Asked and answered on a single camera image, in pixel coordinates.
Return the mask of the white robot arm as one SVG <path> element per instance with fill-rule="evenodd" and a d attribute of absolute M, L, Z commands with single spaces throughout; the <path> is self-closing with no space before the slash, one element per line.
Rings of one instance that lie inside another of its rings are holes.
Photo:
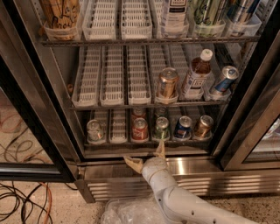
<path fill-rule="evenodd" d="M 180 187 L 165 159 L 163 140 L 154 156 L 145 162 L 141 158 L 124 156 L 125 163 L 141 174 L 151 187 L 166 224 L 258 224 L 238 214 L 214 206 Z"/>

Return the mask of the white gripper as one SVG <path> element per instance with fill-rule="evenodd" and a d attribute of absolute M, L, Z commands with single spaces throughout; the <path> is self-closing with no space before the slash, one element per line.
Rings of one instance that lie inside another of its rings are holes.
<path fill-rule="evenodd" d="M 141 158 L 135 157 L 124 157 L 124 161 L 135 172 L 142 173 L 154 193 L 177 186 L 178 183 L 170 173 L 165 161 L 165 142 L 163 140 L 159 141 L 154 156 L 145 163 Z"/>

